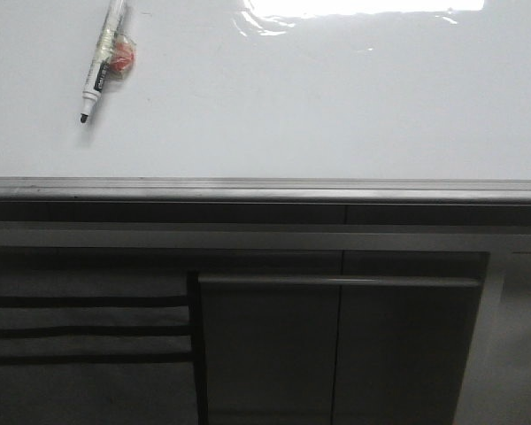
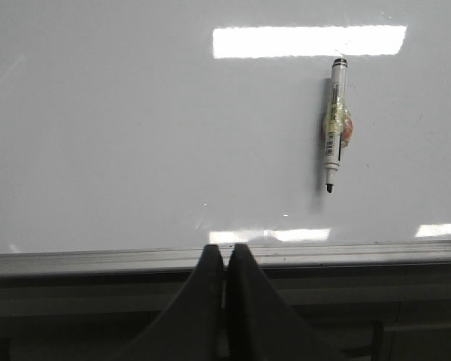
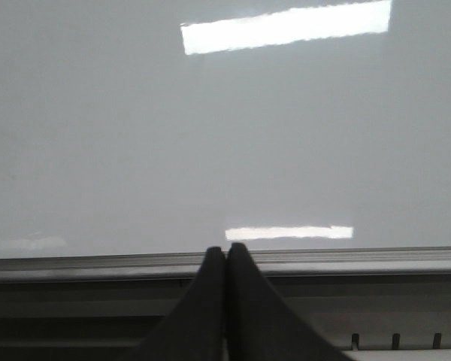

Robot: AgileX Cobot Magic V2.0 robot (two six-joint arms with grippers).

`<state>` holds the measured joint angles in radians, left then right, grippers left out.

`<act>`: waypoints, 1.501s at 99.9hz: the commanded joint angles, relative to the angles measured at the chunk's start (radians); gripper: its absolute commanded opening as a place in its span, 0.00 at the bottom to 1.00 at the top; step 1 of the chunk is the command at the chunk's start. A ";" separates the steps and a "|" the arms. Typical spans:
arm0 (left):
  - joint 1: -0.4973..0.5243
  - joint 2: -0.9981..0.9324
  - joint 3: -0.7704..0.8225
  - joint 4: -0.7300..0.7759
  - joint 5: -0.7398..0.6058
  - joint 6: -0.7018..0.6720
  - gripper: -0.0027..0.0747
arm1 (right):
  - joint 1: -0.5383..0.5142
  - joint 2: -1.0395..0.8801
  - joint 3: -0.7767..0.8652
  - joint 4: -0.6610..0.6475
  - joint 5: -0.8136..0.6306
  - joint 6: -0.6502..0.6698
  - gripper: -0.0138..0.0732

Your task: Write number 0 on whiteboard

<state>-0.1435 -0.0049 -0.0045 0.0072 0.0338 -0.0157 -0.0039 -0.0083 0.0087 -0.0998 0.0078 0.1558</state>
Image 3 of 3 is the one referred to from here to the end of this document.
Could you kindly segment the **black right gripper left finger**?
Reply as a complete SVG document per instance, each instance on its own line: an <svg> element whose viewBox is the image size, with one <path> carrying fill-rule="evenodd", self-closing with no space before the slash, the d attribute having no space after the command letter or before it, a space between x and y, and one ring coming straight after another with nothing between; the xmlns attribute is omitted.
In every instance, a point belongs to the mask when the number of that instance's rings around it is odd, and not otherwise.
<svg viewBox="0 0 451 361"><path fill-rule="evenodd" d="M182 299L132 351L132 359L220 360L224 274L222 250L208 248Z"/></svg>

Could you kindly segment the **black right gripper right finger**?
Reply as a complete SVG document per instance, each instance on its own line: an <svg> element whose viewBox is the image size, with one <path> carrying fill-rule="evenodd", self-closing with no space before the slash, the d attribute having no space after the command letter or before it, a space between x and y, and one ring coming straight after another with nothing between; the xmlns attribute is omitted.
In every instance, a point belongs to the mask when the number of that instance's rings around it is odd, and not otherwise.
<svg viewBox="0 0 451 361"><path fill-rule="evenodd" d="M230 360L344 359L286 305L242 243L229 250L225 294Z"/></svg>

